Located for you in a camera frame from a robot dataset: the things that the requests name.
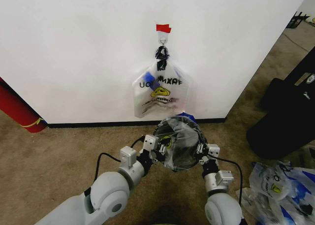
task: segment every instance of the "floor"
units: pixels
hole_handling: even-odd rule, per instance
[[[252,161],[262,161],[249,148],[247,129],[264,112],[258,107],[270,81],[285,78],[315,45],[315,28],[301,23],[286,29],[249,82],[222,124],[201,124],[209,143],[221,147],[222,158],[237,161],[243,169],[244,187],[249,186]],[[34,224],[67,198],[82,193],[94,178],[100,152],[118,157],[119,149],[142,134],[153,133],[154,126],[85,129],[45,129],[30,134],[8,116],[0,113],[0,224]],[[115,171],[119,164],[103,158],[100,172]],[[220,163],[235,177],[230,195],[239,188],[237,169]],[[154,165],[128,201],[126,209],[106,224],[178,225],[208,224],[204,205],[206,192],[201,167],[174,173],[161,164]],[[244,211],[250,225],[255,224]]]

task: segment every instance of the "robotic hand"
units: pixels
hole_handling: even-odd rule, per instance
[[[195,157],[203,166],[202,176],[208,200],[205,213],[212,225],[246,225],[239,203],[227,194],[229,184],[234,180],[231,171],[218,168],[220,148],[214,144],[198,145]]]
[[[73,196],[47,214],[35,225],[101,225],[121,213],[126,207],[132,190],[140,183],[151,165],[157,162],[158,137],[146,135],[140,156],[128,146],[120,150],[121,165],[118,172],[101,174],[90,188]],[[217,145],[199,145],[196,157],[203,165],[204,180],[208,193],[205,213],[212,225],[246,224],[242,209],[235,199],[226,194],[233,176],[230,171],[219,171],[218,162],[208,156],[219,155]]]

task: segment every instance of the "black baseboard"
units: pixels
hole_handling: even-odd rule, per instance
[[[197,123],[224,123],[226,118],[196,119]],[[122,127],[122,126],[152,126],[160,121],[135,121],[135,122],[110,122],[110,123],[54,123],[48,124],[50,128],[98,128],[98,127]]]

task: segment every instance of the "red pole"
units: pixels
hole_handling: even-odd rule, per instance
[[[0,77],[0,109],[29,132],[43,130],[47,123]]]

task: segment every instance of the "clear plastic bag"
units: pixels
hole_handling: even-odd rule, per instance
[[[315,225],[315,170],[283,162],[273,167],[256,163],[250,186],[244,190],[242,205],[263,225],[277,224],[275,221]]]
[[[269,206],[268,197],[264,194],[251,188],[243,188],[242,207],[263,225],[281,225]]]
[[[198,144],[205,144],[205,137],[196,122],[185,116],[172,116],[162,120],[153,135],[159,144],[166,146],[165,167],[173,171],[187,170],[195,166],[194,157]]]
[[[166,47],[160,46],[154,63],[133,82],[136,117],[141,118],[152,111],[163,111],[169,115],[184,112],[189,79],[168,57]]]
[[[268,167],[259,162],[255,164],[249,180],[252,189],[275,200],[285,198],[291,189],[280,168]]]

